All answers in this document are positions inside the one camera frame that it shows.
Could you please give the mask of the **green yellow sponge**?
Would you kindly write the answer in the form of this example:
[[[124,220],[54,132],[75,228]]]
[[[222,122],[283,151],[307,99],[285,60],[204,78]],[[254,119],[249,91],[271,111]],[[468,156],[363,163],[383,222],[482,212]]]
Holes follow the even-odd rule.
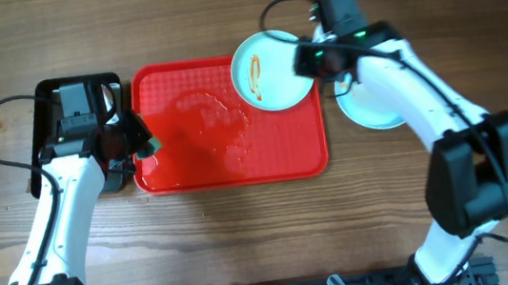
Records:
[[[162,143],[154,136],[145,143],[145,145],[136,152],[137,159],[146,159],[154,156],[156,152],[162,147]]]

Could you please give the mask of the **white plate top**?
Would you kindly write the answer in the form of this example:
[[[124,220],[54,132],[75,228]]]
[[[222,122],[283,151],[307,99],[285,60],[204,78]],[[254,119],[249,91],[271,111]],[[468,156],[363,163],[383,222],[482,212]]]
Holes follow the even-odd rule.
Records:
[[[284,111],[310,92],[312,78],[294,73],[297,37],[286,31],[264,31],[248,37],[232,58],[232,83],[240,98],[264,111]]]

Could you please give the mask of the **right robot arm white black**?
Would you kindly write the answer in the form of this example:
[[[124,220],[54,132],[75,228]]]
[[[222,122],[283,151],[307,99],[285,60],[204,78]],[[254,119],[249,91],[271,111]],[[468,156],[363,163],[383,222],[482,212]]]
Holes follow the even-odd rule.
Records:
[[[491,113],[450,88],[389,24],[333,40],[301,40],[298,75],[349,75],[390,105],[430,155],[425,200],[433,223],[412,266],[427,285],[449,285],[484,239],[508,242],[508,111]]]

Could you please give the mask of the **white plate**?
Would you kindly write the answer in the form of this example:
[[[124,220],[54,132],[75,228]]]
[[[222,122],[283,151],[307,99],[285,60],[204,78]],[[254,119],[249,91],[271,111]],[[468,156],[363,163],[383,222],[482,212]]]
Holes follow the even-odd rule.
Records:
[[[248,37],[232,58],[232,83],[240,98],[264,111],[284,111],[310,92],[312,78],[294,73],[297,37],[286,31],[264,31]]]
[[[374,129],[394,129],[405,123],[404,119],[391,108],[389,103],[358,84],[351,74],[334,83],[334,97],[340,110],[359,126]]]

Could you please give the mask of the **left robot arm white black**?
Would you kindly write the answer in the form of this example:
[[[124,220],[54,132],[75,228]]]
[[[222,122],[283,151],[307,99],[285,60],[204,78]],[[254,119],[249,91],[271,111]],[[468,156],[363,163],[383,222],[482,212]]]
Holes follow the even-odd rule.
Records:
[[[151,147],[152,134],[134,112],[93,132],[90,155],[55,157],[41,172],[38,209],[27,249],[9,285],[85,285],[86,251],[93,208],[112,159]]]

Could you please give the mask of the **red plastic tray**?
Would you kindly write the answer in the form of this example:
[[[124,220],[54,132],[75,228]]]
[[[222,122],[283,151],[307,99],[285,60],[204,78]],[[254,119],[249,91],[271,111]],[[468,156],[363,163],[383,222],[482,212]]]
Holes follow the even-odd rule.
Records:
[[[229,56],[150,64],[132,79],[132,109],[161,143],[135,163],[146,193],[173,194],[315,177],[329,161],[317,90],[286,111],[240,98]]]

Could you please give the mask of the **black water tray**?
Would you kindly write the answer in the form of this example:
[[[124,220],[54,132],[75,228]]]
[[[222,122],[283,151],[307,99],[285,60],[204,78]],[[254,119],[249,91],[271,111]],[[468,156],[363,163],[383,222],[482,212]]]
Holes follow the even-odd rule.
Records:
[[[60,136],[58,125],[63,112],[59,88],[62,85],[82,82],[91,85],[98,128],[88,133]],[[36,86],[34,96],[36,99],[33,112],[31,164],[40,168],[49,165],[56,158],[70,155],[93,157],[91,150],[94,132],[105,124],[116,123],[119,113],[131,109],[130,100],[124,97],[119,76],[108,71],[43,80]],[[122,162],[112,161],[110,168],[108,176],[105,176],[102,193],[121,191],[135,173],[132,158]]]

